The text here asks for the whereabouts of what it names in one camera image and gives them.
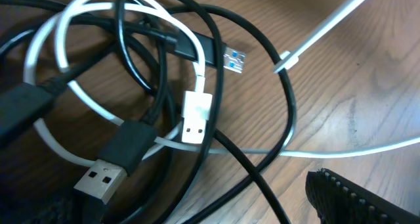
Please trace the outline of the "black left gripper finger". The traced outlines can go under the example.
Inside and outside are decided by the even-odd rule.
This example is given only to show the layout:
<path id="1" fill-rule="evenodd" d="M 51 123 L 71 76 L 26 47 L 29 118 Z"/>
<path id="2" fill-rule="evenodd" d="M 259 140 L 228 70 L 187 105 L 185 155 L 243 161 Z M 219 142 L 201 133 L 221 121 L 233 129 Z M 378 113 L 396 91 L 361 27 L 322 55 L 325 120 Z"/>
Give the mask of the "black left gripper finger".
<path id="1" fill-rule="evenodd" d="M 330 169 L 310 171 L 305 191 L 322 224 L 419 224 L 419 216 Z"/>

